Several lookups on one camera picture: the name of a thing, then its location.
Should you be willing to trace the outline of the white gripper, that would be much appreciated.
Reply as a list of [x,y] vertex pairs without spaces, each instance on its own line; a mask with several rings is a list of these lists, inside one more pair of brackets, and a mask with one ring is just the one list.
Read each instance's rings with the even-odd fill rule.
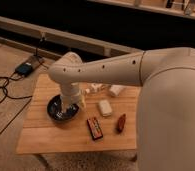
[[86,109],[86,102],[82,99],[79,83],[62,84],[60,90],[63,111],[66,111],[72,104],[78,104],[81,110]]

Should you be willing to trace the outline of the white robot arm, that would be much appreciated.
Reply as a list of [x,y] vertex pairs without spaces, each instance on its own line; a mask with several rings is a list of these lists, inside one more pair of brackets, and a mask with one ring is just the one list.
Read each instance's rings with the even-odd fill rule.
[[68,104],[80,100],[80,82],[139,86],[139,171],[195,171],[195,49],[148,50],[87,63],[68,52],[48,74]]

